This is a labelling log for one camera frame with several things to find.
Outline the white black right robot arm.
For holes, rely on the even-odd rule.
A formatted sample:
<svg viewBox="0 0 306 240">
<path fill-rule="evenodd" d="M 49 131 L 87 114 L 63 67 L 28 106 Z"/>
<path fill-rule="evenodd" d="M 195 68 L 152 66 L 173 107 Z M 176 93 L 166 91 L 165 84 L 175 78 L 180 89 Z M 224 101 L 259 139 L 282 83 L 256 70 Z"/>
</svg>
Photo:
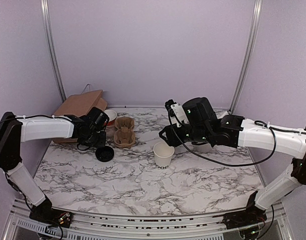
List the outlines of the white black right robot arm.
<svg viewBox="0 0 306 240">
<path fill-rule="evenodd" d="M 170 147 L 192 143 L 270 151 L 257 164 L 268 161 L 275 153 L 292 157 L 291 163 L 277 178 L 250 195 L 243 210 L 223 216 L 223 223 L 228 229 L 266 220 L 268 208 L 294 189 L 306 185 L 306 126 L 281 127 L 231 113 L 217 117 L 206 97 L 196 97 L 184 104 L 170 99 L 164 106 L 169 125 L 159 132 L 159 137 Z"/>
</svg>

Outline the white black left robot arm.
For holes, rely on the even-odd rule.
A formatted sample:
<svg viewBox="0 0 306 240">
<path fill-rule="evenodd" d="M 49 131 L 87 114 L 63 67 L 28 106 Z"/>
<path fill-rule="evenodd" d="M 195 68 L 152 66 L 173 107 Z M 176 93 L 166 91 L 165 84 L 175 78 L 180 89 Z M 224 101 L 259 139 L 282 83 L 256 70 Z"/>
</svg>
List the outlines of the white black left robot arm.
<svg viewBox="0 0 306 240">
<path fill-rule="evenodd" d="M 0 120 L 0 168 L 9 184 L 32 204 L 33 218 L 51 223 L 59 214 L 23 164 L 21 143 L 44 139 L 76 139 L 79 146 L 98 148 L 105 143 L 105 127 L 109 121 L 109 116 L 97 107 L 82 116 L 20 116 L 12 112 L 4 113 Z"/>
</svg>

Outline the white paper coffee cup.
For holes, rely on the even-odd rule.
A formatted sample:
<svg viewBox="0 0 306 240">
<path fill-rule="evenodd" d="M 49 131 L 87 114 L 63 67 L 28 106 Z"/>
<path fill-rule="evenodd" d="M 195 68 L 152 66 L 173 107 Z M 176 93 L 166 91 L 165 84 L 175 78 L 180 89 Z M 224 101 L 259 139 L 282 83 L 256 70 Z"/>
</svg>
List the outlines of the white paper coffee cup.
<svg viewBox="0 0 306 240">
<path fill-rule="evenodd" d="M 155 166 L 159 170 L 166 170 L 171 164 L 175 148 L 164 141 L 158 142 L 153 147 Z"/>
</svg>

